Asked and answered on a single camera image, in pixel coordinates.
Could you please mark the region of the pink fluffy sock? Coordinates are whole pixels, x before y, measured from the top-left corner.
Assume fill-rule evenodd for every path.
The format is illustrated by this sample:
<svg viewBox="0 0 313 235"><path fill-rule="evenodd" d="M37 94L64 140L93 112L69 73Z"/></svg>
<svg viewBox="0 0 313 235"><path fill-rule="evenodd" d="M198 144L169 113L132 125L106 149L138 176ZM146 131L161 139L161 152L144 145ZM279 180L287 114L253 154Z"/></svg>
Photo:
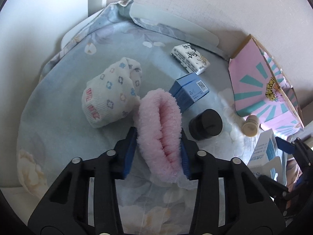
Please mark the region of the pink fluffy sock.
<svg viewBox="0 0 313 235"><path fill-rule="evenodd" d="M181 164L181 124L176 99L163 89L149 91L134 114L139 151L152 176L193 190L197 184L186 178Z"/></svg>

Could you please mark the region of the floral tissue pack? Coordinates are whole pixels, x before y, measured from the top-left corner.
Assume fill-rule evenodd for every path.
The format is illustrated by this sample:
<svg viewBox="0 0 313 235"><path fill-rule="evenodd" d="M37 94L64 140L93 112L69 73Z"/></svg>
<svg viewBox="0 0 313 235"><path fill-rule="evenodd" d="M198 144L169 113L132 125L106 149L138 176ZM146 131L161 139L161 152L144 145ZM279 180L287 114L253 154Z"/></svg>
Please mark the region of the floral tissue pack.
<svg viewBox="0 0 313 235"><path fill-rule="evenodd" d="M171 55L188 73L202 74L211 65L210 62L191 44L175 46Z"/></svg>

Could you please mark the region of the beige cosmetic jar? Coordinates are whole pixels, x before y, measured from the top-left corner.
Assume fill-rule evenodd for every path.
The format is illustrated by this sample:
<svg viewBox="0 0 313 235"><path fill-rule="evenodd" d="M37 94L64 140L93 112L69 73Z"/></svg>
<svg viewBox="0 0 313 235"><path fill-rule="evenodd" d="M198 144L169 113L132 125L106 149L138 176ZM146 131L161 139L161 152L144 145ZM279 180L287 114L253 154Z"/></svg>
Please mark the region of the beige cosmetic jar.
<svg viewBox="0 0 313 235"><path fill-rule="evenodd" d="M247 137L254 137L259 130L259 118L256 115L249 115L242 124L241 131Z"/></svg>

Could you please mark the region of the floral blue bedsheet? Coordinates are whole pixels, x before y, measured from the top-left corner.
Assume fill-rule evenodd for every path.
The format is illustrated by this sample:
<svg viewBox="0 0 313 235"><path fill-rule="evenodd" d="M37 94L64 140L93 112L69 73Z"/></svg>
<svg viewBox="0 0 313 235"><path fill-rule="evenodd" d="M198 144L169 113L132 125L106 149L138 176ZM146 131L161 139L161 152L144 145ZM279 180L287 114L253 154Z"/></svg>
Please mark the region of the floral blue bedsheet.
<svg viewBox="0 0 313 235"><path fill-rule="evenodd" d="M82 110L86 84L127 57L141 64L141 99L151 90L169 92L176 79L189 74L171 51L189 43L211 64L199 75L210 92L181 113L181 131L216 159L217 234L280 234L286 227L284 217L247 167L257 137L241 132L245 118L235 109L230 58L178 29L133 16L134 7L134 0L108 5L42 69L22 113L17 138L20 183L40 200L28 228L34 234L96 234L97 158L135 127L139 106L125 118L93 128ZM198 141L188 125L207 109L219 113L223 129L217 136ZM197 180L189 181L198 185ZM197 187L186 190L154 178L138 144L128 176L116 180L116 192L124 234L189 234Z"/></svg>

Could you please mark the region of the black cosmetic jar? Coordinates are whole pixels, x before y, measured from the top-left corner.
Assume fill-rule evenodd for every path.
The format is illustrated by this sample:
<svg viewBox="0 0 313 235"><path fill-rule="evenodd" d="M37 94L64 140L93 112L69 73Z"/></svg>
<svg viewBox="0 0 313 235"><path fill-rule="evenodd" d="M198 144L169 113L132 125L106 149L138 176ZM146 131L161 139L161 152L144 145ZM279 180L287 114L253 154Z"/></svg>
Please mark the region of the black cosmetic jar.
<svg viewBox="0 0 313 235"><path fill-rule="evenodd" d="M194 117L188 125L190 135L198 141L212 138L222 132L223 122L219 113L207 109Z"/></svg>

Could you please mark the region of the small blue box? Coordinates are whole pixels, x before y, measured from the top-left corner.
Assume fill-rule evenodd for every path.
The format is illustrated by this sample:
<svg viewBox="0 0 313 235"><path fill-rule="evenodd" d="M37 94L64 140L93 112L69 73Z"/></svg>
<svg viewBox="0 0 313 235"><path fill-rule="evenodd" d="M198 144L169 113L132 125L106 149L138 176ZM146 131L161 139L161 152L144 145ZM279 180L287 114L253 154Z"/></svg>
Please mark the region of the small blue box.
<svg viewBox="0 0 313 235"><path fill-rule="evenodd" d="M209 92L209 88L196 73L189 73L176 79L169 90L169 93L176 99L181 113Z"/></svg>

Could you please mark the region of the white blue carton box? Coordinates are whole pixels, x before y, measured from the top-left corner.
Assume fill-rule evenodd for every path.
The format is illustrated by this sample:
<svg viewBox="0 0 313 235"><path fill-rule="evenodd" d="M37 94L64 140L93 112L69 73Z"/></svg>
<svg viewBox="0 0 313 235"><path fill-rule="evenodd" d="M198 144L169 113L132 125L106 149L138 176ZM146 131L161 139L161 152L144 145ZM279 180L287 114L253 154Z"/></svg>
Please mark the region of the white blue carton box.
<svg viewBox="0 0 313 235"><path fill-rule="evenodd" d="M259 136L247 167L256 178L267 176L285 185L281 155L273 130L264 131Z"/></svg>

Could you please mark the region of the white flower-patterned sock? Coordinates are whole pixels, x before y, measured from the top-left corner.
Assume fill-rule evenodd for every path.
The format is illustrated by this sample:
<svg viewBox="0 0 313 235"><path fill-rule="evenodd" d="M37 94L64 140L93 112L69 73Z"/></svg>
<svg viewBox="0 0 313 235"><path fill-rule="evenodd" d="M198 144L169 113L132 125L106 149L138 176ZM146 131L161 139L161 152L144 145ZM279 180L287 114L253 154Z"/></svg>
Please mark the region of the white flower-patterned sock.
<svg viewBox="0 0 313 235"><path fill-rule="evenodd" d="M125 118L139 106L141 64L123 57L91 79L82 94L82 110L93 128Z"/></svg>

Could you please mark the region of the pink teal cardboard box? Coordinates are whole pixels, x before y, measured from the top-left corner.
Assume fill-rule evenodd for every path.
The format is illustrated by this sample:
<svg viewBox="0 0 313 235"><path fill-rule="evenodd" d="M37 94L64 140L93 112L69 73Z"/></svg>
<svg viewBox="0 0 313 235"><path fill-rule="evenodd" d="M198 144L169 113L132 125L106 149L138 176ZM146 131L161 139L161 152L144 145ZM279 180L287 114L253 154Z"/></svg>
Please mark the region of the pink teal cardboard box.
<svg viewBox="0 0 313 235"><path fill-rule="evenodd" d="M287 138L304 129L292 84L274 57L252 35L229 61L235 109L240 117L255 115L262 130Z"/></svg>

